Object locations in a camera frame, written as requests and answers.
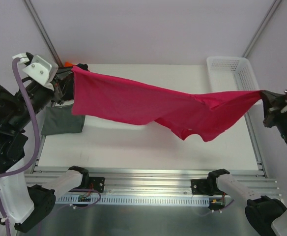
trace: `metal surface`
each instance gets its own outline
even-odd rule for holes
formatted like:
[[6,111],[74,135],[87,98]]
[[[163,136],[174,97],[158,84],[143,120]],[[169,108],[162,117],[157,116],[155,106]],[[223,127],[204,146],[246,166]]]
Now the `metal surface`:
[[83,210],[65,207],[19,236],[258,236],[244,208],[234,203],[219,213],[192,206],[96,205]]
[[53,46],[53,43],[51,42],[48,34],[46,33],[46,30],[38,16],[38,14],[35,11],[35,8],[31,2],[31,0],[23,0],[27,10],[29,11],[30,16],[32,17],[38,31],[40,32],[40,34],[42,35],[42,38],[46,44],[46,46],[48,47],[52,57],[54,58],[55,62],[58,64],[58,66],[63,66],[55,47]]
[[264,30],[266,29],[268,23],[271,21],[272,17],[274,16],[274,14],[278,10],[280,4],[283,1],[284,0],[274,0],[274,2],[272,3],[271,7],[268,10],[268,12],[266,13],[264,19],[262,20],[260,26],[258,27],[256,33],[254,34],[253,38],[251,39],[250,43],[248,44],[247,48],[245,49],[245,52],[243,53],[243,56],[242,56],[243,58],[249,58],[252,51],[254,50],[256,43],[258,42],[260,36],[262,35]]

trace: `metal pole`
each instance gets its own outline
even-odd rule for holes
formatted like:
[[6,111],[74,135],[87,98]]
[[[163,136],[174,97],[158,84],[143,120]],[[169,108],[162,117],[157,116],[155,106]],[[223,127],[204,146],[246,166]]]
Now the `metal pole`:
[[53,46],[38,14],[36,13],[36,10],[31,2],[31,0],[23,0],[28,12],[30,13],[30,16],[32,17],[37,29],[39,30],[46,46],[48,47],[52,57],[54,58],[54,61],[58,64],[58,66],[63,66],[63,63],[61,62],[58,54],[57,54],[57,51],[55,49],[55,47]]
[[267,14],[265,15],[264,19],[262,20],[260,26],[258,27],[257,31],[255,32],[253,38],[251,39],[250,43],[248,44],[247,48],[245,49],[245,52],[243,53],[243,58],[249,58],[251,53],[254,50],[254,47],[256,46],[256,43],[260,39],[260,36],[268,26],[268,23],[274,16],[274,14],[277,12],[279,6],[284,0],[274,0],[271,7],[269,8]]

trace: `white plastic basket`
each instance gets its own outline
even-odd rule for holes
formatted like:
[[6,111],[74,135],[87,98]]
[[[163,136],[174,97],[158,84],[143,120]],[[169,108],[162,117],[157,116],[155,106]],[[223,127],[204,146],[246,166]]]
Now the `white plastic basket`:
[[207,66],[212,92],[259,90],[252,66],[246,58],[208,57]]

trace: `gray cloth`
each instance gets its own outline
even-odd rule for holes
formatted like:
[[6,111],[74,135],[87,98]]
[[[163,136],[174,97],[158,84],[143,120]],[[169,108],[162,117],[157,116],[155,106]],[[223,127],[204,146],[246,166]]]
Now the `gray cloth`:
[[85,124],[85,116],[73,116],[72,106],[46,107],[41,134],[81,133]]

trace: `pink t-shirt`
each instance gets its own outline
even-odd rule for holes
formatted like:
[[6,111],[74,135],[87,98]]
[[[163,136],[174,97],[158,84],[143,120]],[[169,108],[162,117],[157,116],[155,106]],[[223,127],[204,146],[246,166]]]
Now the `pink t-shirt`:
[[185,140],[205,142],[234,125],[259,99],[259,91],[188,94],[93,73],[74,66],[72,114],[144,125],[155,121]]

